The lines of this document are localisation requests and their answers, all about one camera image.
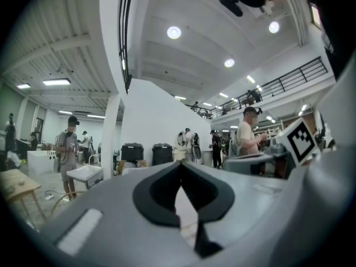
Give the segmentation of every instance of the black rubber piece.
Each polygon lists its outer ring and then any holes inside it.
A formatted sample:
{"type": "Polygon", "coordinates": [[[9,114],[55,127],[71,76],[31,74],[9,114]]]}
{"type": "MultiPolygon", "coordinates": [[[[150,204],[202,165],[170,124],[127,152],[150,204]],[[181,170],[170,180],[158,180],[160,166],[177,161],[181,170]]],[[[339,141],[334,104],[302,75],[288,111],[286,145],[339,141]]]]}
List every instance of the black rubber piece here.
{"type": "Polygon", "coordinates": [[[198,213],[199,223],[220,220],[230,210],[235,193],[227,183],[183,164],[182,187],[198,213]]]}
{"type": "Polygon", "coordinates": [[[180,162],[142,180],[132,198],[137,210],[150,222],[180,228],[175,199],[180,187],[180,162]]]}

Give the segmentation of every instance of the window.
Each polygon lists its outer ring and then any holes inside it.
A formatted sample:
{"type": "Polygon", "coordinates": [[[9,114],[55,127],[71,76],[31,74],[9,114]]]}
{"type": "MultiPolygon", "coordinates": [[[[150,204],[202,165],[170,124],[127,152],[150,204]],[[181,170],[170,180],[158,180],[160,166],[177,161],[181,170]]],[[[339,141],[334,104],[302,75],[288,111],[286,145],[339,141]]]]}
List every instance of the window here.
{"type": "Polygon", "coordinates": [[[319,29],[322,28],[322,23],[320,21],[319,11],[314,5],[310,5],[311,17],[313,20],[313,24],[316,25],[319,29]]]}

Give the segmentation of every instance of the pillar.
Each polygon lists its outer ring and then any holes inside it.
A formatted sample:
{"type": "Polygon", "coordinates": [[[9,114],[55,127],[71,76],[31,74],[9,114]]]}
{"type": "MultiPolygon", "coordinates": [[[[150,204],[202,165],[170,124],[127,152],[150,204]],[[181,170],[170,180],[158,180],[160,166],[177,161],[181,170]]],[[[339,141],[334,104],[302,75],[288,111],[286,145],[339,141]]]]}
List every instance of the pillar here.
{"type": "Polygon", "coordinates": [[[28,97],[24,98],[22,100],[21,106],[20,106],[20,110],[18,112],[18,116],[17,116],[17,121],[16,121],[16,138],[19,140],[21,137],[21,129],[22,129],[22,122],[23,122],[23,116],[24,116],[24,112],[26,110],[26,106],[27,106],[27,101],[28,101],[28,97]]]}
{"type": "Polygon", "coordinates": [[[113,175],[113,135],[115,134],[116,118],[120,104],[120,95],[112,93],[107,103],[103,132],[101,137],[101,167],[104,171],[104,180],[113,175]]]}

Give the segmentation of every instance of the hand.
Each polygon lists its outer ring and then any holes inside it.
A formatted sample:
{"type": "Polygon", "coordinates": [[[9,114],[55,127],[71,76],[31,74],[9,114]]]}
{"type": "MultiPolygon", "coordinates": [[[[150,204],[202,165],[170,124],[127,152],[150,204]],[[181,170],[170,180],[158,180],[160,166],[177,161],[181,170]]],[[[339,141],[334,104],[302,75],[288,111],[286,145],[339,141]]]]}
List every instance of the hand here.
{"type": "Polygon", "coordinates": [[[268,139],[268,134],[267,133],[262,133],[261,135],[259,135],[259,139],[260,141],[266,141],[268,139]]]}

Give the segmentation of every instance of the gray t-shirt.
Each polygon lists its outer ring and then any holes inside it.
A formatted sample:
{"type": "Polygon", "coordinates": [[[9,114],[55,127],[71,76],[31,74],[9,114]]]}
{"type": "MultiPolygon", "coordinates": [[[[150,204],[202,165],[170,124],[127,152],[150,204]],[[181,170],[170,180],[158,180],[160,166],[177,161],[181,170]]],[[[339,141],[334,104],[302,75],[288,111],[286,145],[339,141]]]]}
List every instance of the gray t-shirt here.
{"type": "Polygon", "coordinates": [[[78,146],[76,133],[72,133],[71,136],[68,136],[67,132],[62,131],[58,135],[57,147],[59,146],[63,146],[67,149],[67,152],[61,152],[61,165],[75,165],[76,154],[73,148],[77,148],[78,146]]]}

